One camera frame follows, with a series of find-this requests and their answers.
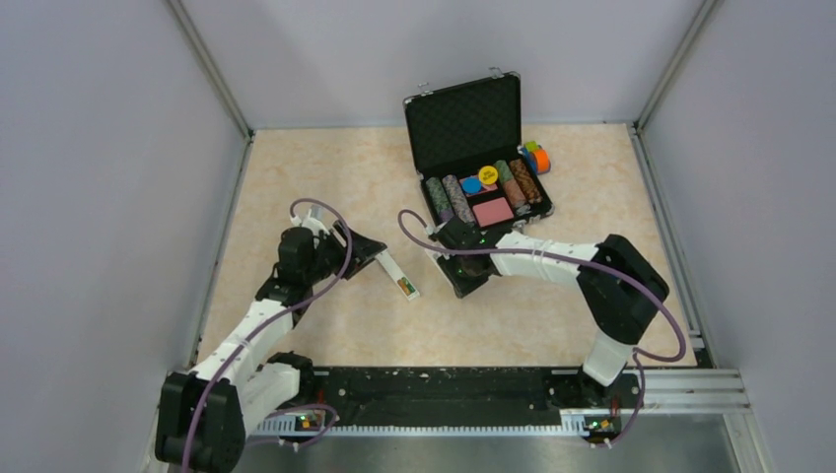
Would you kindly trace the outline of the green battery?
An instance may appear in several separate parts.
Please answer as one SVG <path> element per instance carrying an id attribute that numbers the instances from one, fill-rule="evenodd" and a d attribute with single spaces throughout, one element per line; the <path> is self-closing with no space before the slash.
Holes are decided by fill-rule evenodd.
<path id="1" fill-rule="evenodd" d="M 406 295 L 410 295 L 416 292 L 416 289 L 406 277 L 400 278 L 398 280 L 398 284 Z"/>

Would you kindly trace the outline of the white battery cover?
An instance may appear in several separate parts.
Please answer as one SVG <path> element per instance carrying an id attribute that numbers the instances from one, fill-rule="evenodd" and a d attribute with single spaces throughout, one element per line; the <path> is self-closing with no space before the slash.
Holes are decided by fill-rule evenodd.
<path id="1" fill-rule="evenodd" d="M 444 273 L 447 257 L 443 253 L 431 249 L 425 249 L 424 252 L 428 256 L 432 264 L 437 268 L 437 270 L 440 273 Z"/>

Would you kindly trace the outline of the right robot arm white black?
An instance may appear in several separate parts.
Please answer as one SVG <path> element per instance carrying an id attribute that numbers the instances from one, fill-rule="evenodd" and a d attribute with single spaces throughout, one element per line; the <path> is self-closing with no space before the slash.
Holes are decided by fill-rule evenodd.
<path id="1" fill-rule="evenodd" d="M 578 391 L 603 406 L 617 378 L 670 294 L 668 283 L 632 242 L 609 235 L 599 243 L 561 243 L 511 230 L 479 231 L 459 218 L 434 230 L 432 255 L 458 298 L 493 277 L 529 277 L 577 289 L 597 333 L 580 368 Z"/>

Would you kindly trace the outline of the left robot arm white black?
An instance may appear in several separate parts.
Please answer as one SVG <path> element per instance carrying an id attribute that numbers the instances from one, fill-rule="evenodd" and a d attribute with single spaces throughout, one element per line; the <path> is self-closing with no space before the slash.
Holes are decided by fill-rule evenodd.
<path id="1" fill-rule="evenodd" d="M 230 472 L 269 414 L 287 402 L 310 404 L 316 382 L 307 374 L 309 359 L 289 355 L 269 362 L 268 352 L 319 298 L 315 285 L 352 278 L 386 249 L 340 221 L 327 227 L 315 218 L 295 219 L 239 324 L 201 363 L 166 377 L 156 459 L 198 472 Z"/>

